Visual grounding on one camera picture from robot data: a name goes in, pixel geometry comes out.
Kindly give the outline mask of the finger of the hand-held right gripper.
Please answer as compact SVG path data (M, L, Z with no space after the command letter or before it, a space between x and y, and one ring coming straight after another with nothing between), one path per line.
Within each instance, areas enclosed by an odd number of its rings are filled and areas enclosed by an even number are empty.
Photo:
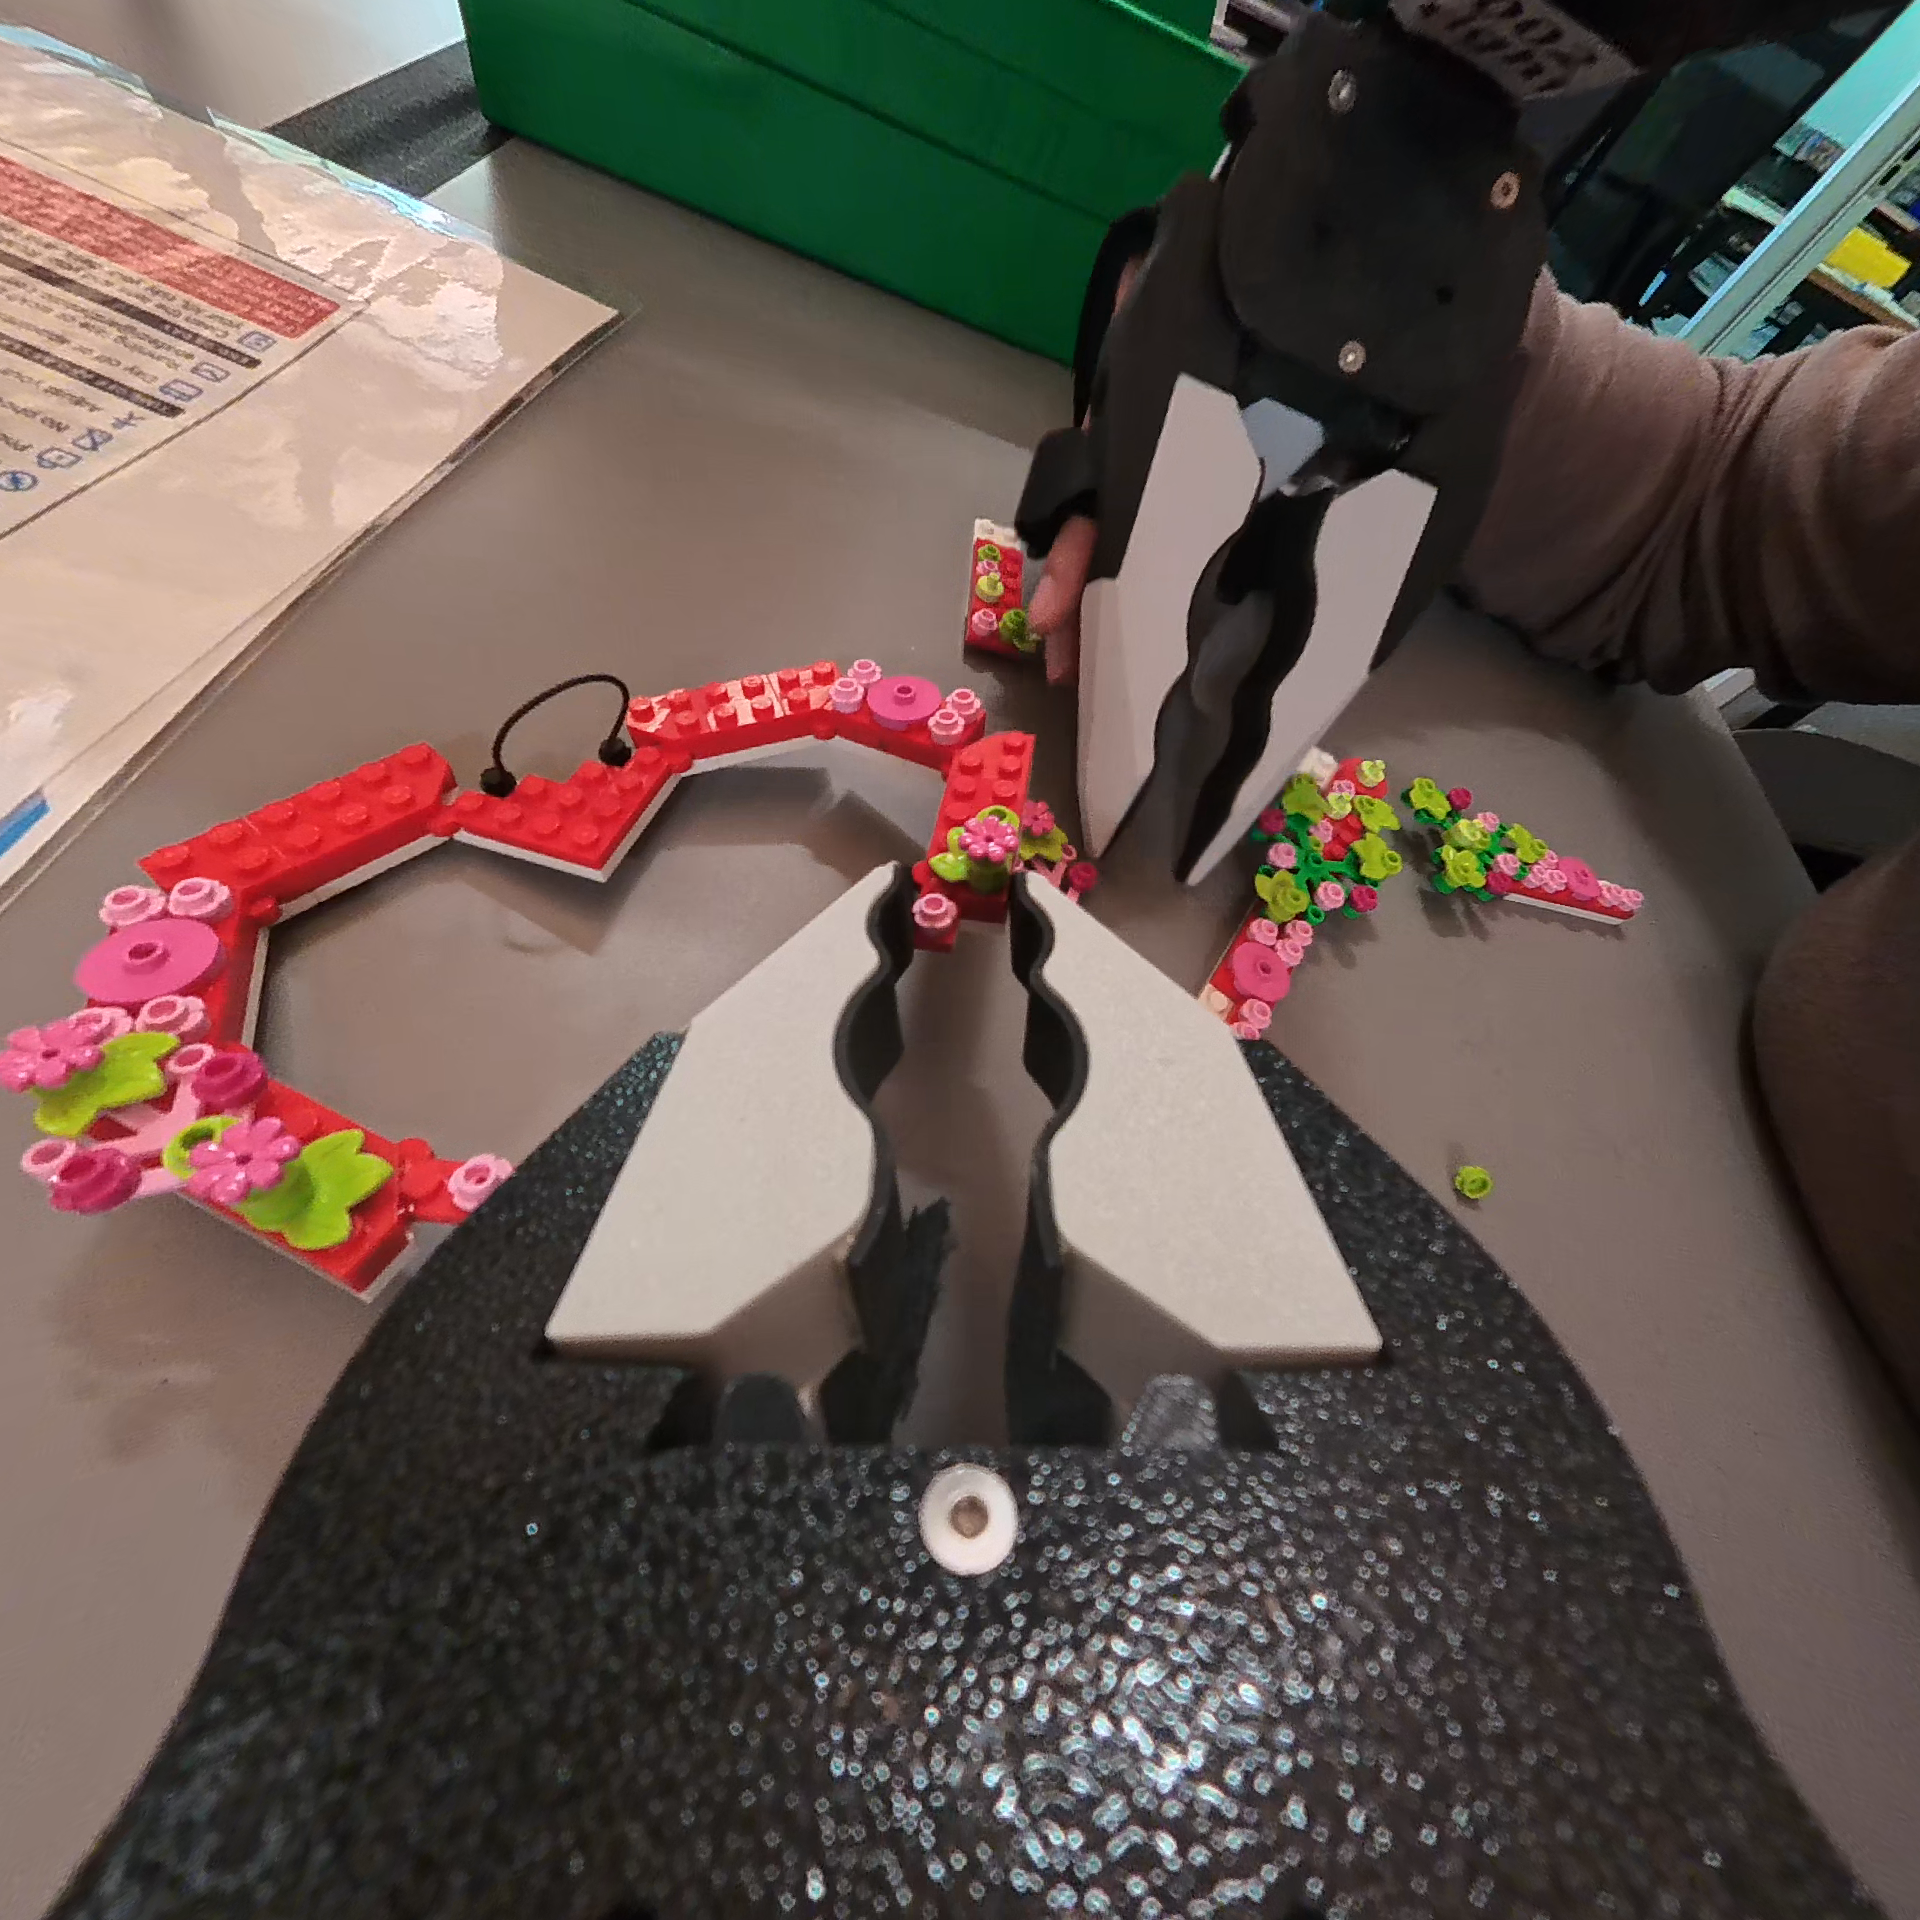
M1262 487L1231 392L1182 375L1126 556L1083 597L1076 798L1083 850L1108 858L1145 818L1179 856L1233 731L1234 681L1259 643L1220 575Z
M1173 873L1208 877L1374 670L1434 493L1274 493L1201 575L1174 698Z

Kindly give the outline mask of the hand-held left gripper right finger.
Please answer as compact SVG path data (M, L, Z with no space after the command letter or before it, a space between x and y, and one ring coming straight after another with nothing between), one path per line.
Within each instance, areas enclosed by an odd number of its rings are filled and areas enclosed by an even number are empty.
M1006 1433L1096 1447L1153 1382L1370 1368L1360 1298L1241 1046L1049 885L1013 883L1048 1099L1006 1319Z

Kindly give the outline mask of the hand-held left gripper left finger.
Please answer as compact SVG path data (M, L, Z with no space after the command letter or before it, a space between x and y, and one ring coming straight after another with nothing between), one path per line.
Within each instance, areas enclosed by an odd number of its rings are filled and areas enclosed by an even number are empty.
M772 1377L831 1442L892 1439L950 1250L945 1201L904 1214L874 1114L916 895L872 869L688 1024L546 1324L556 1355Z

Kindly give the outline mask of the red lego heart frame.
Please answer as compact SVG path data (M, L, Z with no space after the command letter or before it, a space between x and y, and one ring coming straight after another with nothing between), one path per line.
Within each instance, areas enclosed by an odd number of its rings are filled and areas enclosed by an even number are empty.
M363 1131L279 1080L252 1046L271 929L445 846L608 881L694 775L814 744L942 778L912 867L917 949L1002 923L1021 838L1062 829L1031 798L1029 734L988 732L968 687L866 658L631 696L618 736L567 781L497 762L459 788L438 751L412 744L157 849L141 885L103 897L79 1009L4 1035L4 1088L33 1104L22 1177L64 1217L178 1197L368 1298L419 1227L466 1223L512 1164Z

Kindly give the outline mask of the person's right forearm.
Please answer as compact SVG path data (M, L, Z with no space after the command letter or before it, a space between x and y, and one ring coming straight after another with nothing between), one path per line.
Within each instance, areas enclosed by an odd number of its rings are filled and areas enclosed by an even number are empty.
M1616 686L1914 705L1916 335L1706 359L1540 276L1456 591Z

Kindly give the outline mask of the short red lego flower segment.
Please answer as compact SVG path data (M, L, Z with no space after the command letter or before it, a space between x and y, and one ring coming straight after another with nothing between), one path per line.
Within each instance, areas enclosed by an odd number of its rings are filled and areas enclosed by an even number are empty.
M1027 553L1017 533L1000 522L977 517L968 553L968 606L965 649L974 657L1034 660L1043 639L1027 614Z

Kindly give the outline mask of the lego segment with green stems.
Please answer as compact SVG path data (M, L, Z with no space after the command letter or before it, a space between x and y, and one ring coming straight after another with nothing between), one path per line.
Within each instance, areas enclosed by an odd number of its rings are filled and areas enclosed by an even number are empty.
M1332 924L1377 914L1402 873L1398 807L1380 759L1315 751L1246 834L1251 907L1196 1001L1234 1041L1259 1041Z

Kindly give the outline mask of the pointed lego flower segment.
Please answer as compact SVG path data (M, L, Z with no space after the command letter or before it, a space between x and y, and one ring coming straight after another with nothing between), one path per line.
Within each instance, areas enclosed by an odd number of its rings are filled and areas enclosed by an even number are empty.
M1600 877L1519 821L1476 807L1468 788L1410 781L1402 807L1426 838L1427 885L1446 901L1524 904L1584 923L1629 924L1644 894Z

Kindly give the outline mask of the person's right hand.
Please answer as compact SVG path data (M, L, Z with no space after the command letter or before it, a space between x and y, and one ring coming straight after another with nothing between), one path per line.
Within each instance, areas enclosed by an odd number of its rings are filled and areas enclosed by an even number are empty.
M1053 538L1041 581L1027 603L1031 632L1041 639L1044 682L1071 687L1081 660L1083 600L1089 585L1096 522L1069 517Z

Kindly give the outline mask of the white metal beam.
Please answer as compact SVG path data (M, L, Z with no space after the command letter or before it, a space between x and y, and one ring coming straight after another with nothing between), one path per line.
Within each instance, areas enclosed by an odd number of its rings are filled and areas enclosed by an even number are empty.
M1772 234L1701 305L1678 338L1708 356L1732 355L1878 204L1918 155L1918 79L1821 173Z

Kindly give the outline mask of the green plastic bin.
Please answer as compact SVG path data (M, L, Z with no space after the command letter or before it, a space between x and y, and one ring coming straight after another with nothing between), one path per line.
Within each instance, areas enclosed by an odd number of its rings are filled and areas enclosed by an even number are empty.
M1071 361L1108 229L1220 152L1241 64L1108 2L462 2L479 108Z

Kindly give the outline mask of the person's leg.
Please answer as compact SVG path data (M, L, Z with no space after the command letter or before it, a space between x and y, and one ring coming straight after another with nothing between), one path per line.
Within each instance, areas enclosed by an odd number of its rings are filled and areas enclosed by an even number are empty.
M1774 947L1753 1004L1768 1124L1838 1291L1918 1413L1918 844Z

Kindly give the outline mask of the laminated instruction sheet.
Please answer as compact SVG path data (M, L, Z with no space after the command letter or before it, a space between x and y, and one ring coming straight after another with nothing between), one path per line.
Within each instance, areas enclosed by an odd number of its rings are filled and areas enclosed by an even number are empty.
M618 326L305 141L4 26L4 901Z

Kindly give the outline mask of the black mat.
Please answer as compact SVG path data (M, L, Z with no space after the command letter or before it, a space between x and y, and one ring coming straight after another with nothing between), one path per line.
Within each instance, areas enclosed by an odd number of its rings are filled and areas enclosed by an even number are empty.
M267 133L414 200L428 200L511 141L480 110L466 41L305 108Z

